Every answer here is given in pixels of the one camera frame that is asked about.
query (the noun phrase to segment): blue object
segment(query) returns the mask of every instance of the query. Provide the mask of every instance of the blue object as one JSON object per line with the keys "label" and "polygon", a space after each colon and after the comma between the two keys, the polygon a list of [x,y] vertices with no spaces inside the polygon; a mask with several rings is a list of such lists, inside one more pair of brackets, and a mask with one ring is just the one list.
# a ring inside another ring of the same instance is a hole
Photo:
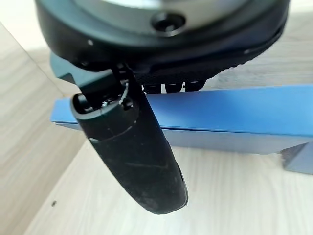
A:
{"label": "blue object", "polygon": [[[313,85],[148,95],[172,146],[269,154],[313,141]],[[51,121],[79,126],[69,98]]]}

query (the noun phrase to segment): light wood grain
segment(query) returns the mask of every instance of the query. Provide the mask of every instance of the light wood grain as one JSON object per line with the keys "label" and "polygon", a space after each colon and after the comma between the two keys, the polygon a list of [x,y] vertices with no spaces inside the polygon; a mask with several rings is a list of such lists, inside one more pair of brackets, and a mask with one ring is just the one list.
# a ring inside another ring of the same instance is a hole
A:
{"label": "light wood grain", "polygon": [[185,208],[145,211],[86,143],[25,235],[313,234],[313,176],[285,172],[278,154],[173,150],[188,186]]}
{"label": "light wood grain", "polygon": [[1,219],[21,235],[85,140],[49,122],[62,94],[0,24]]}

